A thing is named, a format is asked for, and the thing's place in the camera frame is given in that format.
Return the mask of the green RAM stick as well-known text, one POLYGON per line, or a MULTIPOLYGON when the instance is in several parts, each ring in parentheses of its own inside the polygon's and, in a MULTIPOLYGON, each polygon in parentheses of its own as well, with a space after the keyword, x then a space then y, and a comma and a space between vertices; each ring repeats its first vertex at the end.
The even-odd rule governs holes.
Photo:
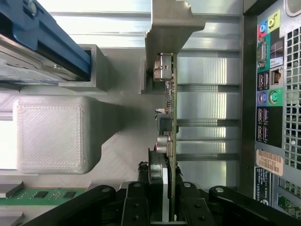
POLYGON ((0 206, 57 206, 85 191, 86 188, 22 188, 0 198, 0 206))

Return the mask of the grey 3D-printed parts rack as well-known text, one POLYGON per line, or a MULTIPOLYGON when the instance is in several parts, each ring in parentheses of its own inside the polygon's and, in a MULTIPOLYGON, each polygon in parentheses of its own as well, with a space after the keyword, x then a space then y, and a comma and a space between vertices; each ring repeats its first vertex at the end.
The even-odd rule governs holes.
POLYGON ((16 170, 0 169, 18 188, 116 189, 138 177, 155 144, 161 94, 143 88, 142 48, 98 48, 96 85, 0 84, 0 121, 16 127, 16 170))

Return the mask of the black open PC case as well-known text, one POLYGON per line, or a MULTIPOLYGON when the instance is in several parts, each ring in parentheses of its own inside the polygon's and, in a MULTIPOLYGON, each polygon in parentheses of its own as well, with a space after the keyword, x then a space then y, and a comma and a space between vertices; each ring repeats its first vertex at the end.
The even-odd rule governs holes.
POLYGON ((301 0, 243 0, 238 190, 250 226, 301 226, 301 0))

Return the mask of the hard disk with blue caddy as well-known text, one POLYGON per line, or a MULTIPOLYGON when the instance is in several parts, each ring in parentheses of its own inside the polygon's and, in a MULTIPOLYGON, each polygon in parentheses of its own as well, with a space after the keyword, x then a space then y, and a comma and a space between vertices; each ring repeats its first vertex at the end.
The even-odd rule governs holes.
POLYGON ((0 83, 90 81, 91 55, 37 0, 0 0, 0 83))

